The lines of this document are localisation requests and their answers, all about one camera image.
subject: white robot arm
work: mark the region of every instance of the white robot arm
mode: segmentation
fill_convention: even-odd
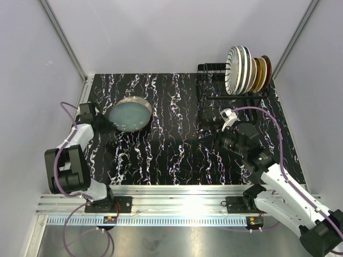
[[[282,173],[270,151],[260,145],[259,134],[251,123],[240,122],[232,128],[237,121],[236,114],[225,109],[221,115],[225,123],[211,135],[211,147],[213,150],[224,148],[242,156],[245,167],[251,172],[249,179],[254,184],[243,193],[243,202],[250,205],[247,208],[271,214],[290,228],[312,256],[327,255],[342,242],[342,236],[337,232],[343,231],[341,210],[331,211],[285,169]],[[271,186],[285,201],[267,192],[262,184]]]

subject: black dish rack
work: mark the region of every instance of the black dish rack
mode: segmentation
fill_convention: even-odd
[[[197,99],[199,108],[199,121],[202,129],[212,129],[224,123],[220,112],[227,108],[246,106],[259,106],[262,99],[267,99],[270,84],[259,93],[245,93],[242,95],[228,95],[225,88],[226,63],[205,63],[198,65],[197,73]],[[256,110],[240,112],[240,121],[257,121]]]

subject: metal base plate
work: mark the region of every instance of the metal base plate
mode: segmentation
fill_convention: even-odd
[[[131,196],[115,196],[114,202],[119,203],[120,211],[119,213],[131,213],[132,209],[132,197]],[[116,207],[113,207],[111,210],[103,210],[101,207],[95,206],[86,206],[85,213],[117,213]]]

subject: metal frame edge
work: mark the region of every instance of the metal frame edge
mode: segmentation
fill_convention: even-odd
[[[293,50],[295,44],[297,43],[299,37],[301,36],[301,34],[302,34],[303,30],[305,29],[308,21],[312,17],[313,13],[317,9],[320,2],[321,2],[321,0],[312,0],[311,3],[309,4],[309,6],[307,7],[303,17],[301,18],[297,28],[295,29],[295,32],[293,33],[284,53],[282,54],[277,66],[273,72],[273,75],[272,75],[273,80],[279,74],[279,72],[282,69],[285,61],[287,60],[290,52]]]
[[[66,36],[64,35],[64,32],[63,32],[63,30],[62,30],[62,28],[61,28],[61,26],[60,26],[60,24],[56,18],[56,15],[54,14],[54,12],[53,12],[50,4],[49,4],[49,1],[48,0],[39,0],[39,3],[41,4],[44,12],[48,16],[52,27],[54,28],[63,48],[65,49],[68,56],[70,57],[70,60],[73,63],[75,69],[79,73],[82,81],[85,82],[86,78],[87,78],[87,74],[85,73],[84,69],[82,68],[82,66],[81,66],[79,60],[77,59],[73,49],[71,48]]]
[[[23,255],[24,257],[37,257],[42,242],[45,227],[48,222],[48,215],[39,215],[36,217],[35,226],[33,227],[31,237],[27,242],[26,251]]]

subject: white wall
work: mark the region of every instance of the white wall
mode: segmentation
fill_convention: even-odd
[[[321,1],[276,86],[309,188],[343,208],[343,1]]]
[[[0,1],[0,35],[0,249],[16,257],[48,188],[44,152],[70,124],[59,102],[82,82],[37,0]]]
[[[232,45],[277,64],[310,0],[49,0],[87,74],[196,72]]]

